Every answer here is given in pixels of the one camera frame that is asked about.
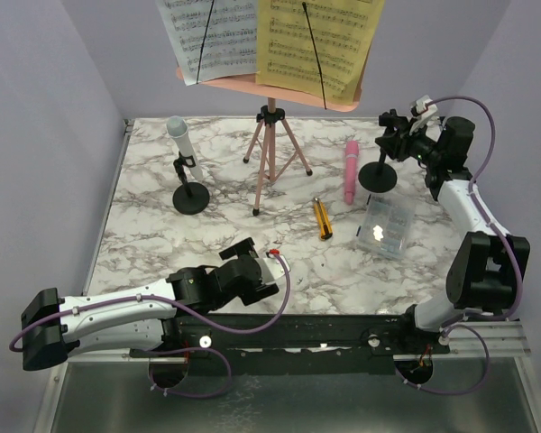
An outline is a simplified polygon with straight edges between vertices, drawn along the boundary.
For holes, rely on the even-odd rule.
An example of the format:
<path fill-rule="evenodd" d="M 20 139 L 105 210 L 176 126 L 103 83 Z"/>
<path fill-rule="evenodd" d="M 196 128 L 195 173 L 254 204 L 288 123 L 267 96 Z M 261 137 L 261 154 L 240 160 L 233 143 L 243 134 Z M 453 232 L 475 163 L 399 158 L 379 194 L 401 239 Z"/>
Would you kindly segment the black microphone stand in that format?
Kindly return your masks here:
<path fill-rule="evenodd" d="M 174 170 L 181 185 L 173 192 L 172 204 L 183 215 L 192 216 L 201 213 L 210 202 L 208 189 L 199 182 L 203 176 L 194 157 L 183 156 L 173 162 Z"/>
<path fill-rule="evenodd" d="M 379 115 L 379 126 L 384 128 L 382 135 L 400 135 L 408 130 L 409 120 L 406 116 L 399 115 L 396 109 L 391 109 Z M 358 180 L 364 189 L 371 193 L 382 194 L 395 188 L 398 179 L 397 173 L 386 162 L 387 159 L 390 158 L 380 148 L 379 159 L 376 162 L 369 162 L 361 167 Z"/>

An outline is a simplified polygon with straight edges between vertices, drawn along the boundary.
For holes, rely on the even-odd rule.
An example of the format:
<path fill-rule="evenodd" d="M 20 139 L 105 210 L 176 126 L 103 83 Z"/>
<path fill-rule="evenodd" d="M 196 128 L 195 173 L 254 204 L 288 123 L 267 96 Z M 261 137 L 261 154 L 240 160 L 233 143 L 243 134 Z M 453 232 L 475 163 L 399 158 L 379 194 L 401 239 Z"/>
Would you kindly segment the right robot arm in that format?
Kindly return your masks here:
<path fill-rule="evenodd" d="M 465 163 L 475 125 L 459 116 L 447 119 L 437 140 L 424 126 L 395 110 L 379 117 L 375 142 L 383 158 L 413 158 L 425 168 L 425 183 L 462 237 L 445 279 L 445 292 L 409 309 L 413 322 L 397 331 L 399 347 L 410 354 L 429 343 L 429 333 L 460 320 L 501 321 L 518 309 L 530 244 L 512 235 L 489 211 Z"/>

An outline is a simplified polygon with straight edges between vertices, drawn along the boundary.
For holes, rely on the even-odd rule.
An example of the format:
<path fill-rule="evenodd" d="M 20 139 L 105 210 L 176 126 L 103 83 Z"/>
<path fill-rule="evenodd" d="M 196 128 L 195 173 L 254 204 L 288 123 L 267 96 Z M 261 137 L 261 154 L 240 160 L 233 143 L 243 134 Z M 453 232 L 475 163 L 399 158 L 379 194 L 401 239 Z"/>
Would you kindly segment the white microphone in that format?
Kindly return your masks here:
<path fill-rule="evenodd" d="M 177 145 L 179 155 L 182 157 L 191 175 L 195 180 L 202 181 L 204 179 L 204 174 L 194 151 L 192 142 L 189 139 L 188 125 L 186 121 L 182 117 L 172 116 L 168 119 L 166 128 L 169 136 Z"/>

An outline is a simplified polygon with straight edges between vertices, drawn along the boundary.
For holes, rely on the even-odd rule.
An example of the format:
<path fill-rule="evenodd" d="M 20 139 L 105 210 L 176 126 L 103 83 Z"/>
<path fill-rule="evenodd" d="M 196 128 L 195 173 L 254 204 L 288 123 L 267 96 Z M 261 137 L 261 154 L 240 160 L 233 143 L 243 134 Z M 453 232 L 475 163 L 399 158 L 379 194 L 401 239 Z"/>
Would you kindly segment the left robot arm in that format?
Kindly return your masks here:
<path fill-rule="evenodd" d="M 185 267 L 128 290 L 61 297 L 39 291 L 21 315 L 22 329 L 9 348 L 27 372 L 46 370 L 88 352 L 126 348 L 171 356 L 182 335 L 169 324 L 181 316 L 200 318 L 234 299 L 245 306 L 279 293 L 290 266 L 276 250 L 260 257 L 251 238 L 219 254 L 219 266 Z"/>

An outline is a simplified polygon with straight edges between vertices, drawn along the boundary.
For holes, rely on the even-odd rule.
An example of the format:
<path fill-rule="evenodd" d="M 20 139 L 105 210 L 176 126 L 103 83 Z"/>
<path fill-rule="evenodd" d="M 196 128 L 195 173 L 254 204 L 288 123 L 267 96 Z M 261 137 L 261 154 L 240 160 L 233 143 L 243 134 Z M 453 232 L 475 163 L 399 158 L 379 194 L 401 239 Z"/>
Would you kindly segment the pink microphone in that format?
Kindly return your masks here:
<path fill-rule="evenodd" d="M 352 205 L 356 191 L 359 144 L 356 141 L 349 141 L 345 146 L 344 156 L 344 202 L 347 205 Z"/>

